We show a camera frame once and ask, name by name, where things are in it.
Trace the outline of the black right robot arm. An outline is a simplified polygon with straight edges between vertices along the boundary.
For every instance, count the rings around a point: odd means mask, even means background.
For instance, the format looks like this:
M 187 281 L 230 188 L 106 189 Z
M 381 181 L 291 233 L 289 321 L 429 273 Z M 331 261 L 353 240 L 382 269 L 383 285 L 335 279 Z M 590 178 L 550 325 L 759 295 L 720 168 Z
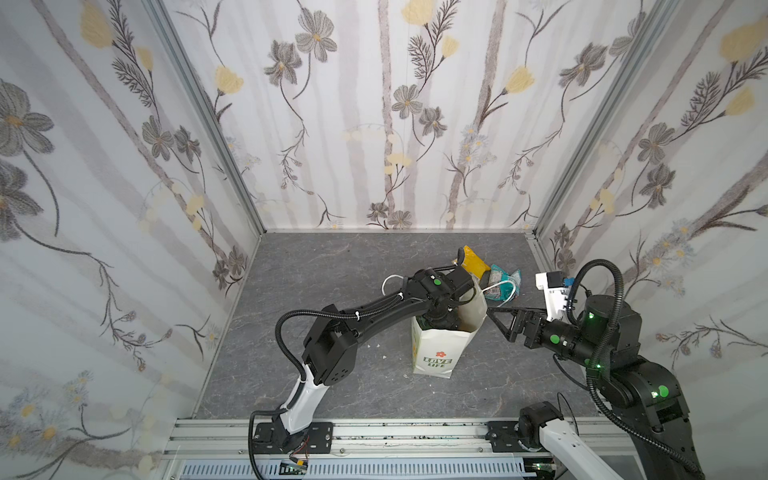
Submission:
M 584 369 L 583 389 L 598 410 L 630 435 L 649 479 L 703 479 L 689 408 L 680 383 L 666 367 L 639 354 L 642 318 L 623 302 L 609 328 L 614 298 L 592 295 L 574 324 L 547 319 L 540 308 L 490 307 L 509 342 L 545 348 L 562 363 Z

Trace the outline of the white paper shopping bag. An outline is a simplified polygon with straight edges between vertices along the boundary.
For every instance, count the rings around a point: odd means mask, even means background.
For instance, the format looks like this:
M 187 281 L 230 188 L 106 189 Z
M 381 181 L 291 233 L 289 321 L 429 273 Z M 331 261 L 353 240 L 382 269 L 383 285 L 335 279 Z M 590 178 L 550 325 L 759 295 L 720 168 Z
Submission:
M 449 379 L 466 347 L 475 337 L 487 317 L 487 299 L 480 284 L 475 284 L 475 296 L 459 308 L 461 325 L 458 330 L 422 330 L 419 316 L 410 319 L 413 373 Z

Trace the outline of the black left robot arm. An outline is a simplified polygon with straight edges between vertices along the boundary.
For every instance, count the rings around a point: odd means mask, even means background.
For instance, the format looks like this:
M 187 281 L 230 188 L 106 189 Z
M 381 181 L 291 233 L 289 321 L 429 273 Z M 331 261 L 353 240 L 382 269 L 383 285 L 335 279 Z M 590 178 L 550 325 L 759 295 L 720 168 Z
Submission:
M 326 391 L 352 373 L 360 345 L 411 318 L 421 317 L 433 326 L 454 325 L 459 309 L 479 296 L 471 274 L 453 265 L 421 269 L 404 277 L 397 290 L 360 307 L 339 310 L 329 305 L 283 314 L 275 325 L 275 340 L 296 368 L 298 378 L 288 399 L 267 413 L 271 437 L 253 437 L 250 444 L 272 443 L 280 452 L 299 449 L 310 435 L 314 414 Z M 299 356 L 291 352 L 283 336 L 285 324 L 298 317 L 314 319 Z

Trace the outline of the teal candy bag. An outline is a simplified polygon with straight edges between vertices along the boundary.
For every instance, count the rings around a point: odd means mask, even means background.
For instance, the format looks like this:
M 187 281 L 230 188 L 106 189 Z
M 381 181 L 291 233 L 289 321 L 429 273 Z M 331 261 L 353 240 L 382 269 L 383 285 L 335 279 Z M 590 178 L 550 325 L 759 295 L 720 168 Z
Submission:
M 483 296 L 490 301 L 506 303 L 514 299 L 520 290 L 522 275 L 520 270 L 508 273 L 493 264 L 480 278 Z

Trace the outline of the small green circuit board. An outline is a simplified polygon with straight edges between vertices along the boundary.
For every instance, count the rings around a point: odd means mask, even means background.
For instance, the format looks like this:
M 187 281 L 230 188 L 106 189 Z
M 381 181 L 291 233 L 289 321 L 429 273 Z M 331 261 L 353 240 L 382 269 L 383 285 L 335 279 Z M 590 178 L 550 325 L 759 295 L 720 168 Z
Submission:
M 279 466 L 278 474 L 282 476 L 301 476 L 308 472 L 308 461 L 306 459 L 294 459 L 282 461 Z

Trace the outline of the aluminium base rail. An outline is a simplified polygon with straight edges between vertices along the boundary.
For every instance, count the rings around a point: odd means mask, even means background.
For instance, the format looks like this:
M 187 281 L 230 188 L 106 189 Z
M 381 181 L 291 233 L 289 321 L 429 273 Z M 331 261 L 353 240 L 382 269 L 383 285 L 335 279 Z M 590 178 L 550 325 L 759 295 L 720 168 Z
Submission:
M 629 437 L 608 421 L 582 417 L 527 451 L 509 418 L 334 419 L 321 442 L 299 452 L 250 456 L 244 420 L 180 420 L 155 479 L 646 479 Z M 278 474 L 306 459 L 301 476 Z

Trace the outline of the yellow snack packet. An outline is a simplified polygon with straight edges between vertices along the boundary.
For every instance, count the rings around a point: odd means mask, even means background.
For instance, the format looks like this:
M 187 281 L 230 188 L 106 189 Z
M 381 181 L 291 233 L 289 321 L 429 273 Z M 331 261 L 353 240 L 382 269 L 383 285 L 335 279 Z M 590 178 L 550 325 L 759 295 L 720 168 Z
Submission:
M 491 271 L 491 267 L 482 260 L 469 246 L 465 245 L 460 250 L 461 254 L 457 262 L 478 282 Z

